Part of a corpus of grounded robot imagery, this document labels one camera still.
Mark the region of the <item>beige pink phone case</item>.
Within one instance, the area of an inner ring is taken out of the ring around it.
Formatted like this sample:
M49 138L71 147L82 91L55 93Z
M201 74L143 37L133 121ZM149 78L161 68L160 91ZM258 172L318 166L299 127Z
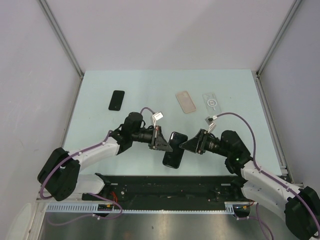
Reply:
M196 105L187 91L178 92L175 94L175 96L185 114L189 114L197 110Z

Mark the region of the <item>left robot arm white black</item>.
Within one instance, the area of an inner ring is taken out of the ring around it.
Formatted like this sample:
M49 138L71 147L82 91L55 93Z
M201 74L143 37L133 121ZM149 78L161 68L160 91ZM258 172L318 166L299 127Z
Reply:
M37 176L41 184L39 196L43 200L63 201L73 192L94 194L105 200L111 188L102 176L81 175L81 171L109 157L117 156L132 147L134 142L145 143L151 150L172 152L172 147L162 134L157 121L163 118L162 112L153 112L152 124L146 127L141 112L131 112L117 129L108 131L106 137L84 149L67 151L56 148Z

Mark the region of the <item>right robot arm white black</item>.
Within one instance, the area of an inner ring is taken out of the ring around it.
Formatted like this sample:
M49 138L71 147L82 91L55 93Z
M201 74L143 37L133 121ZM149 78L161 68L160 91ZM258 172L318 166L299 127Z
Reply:
M180 144L180 148L201 155L211 152L224 156L228 171L241 178L241 183L230 188L231 196L237 201L253 200L267 208L280 217L298 239L309 240L319 232L320 198L317 192L263 170L254 163L235 131L225 130L218 138L201 129L195 137Z

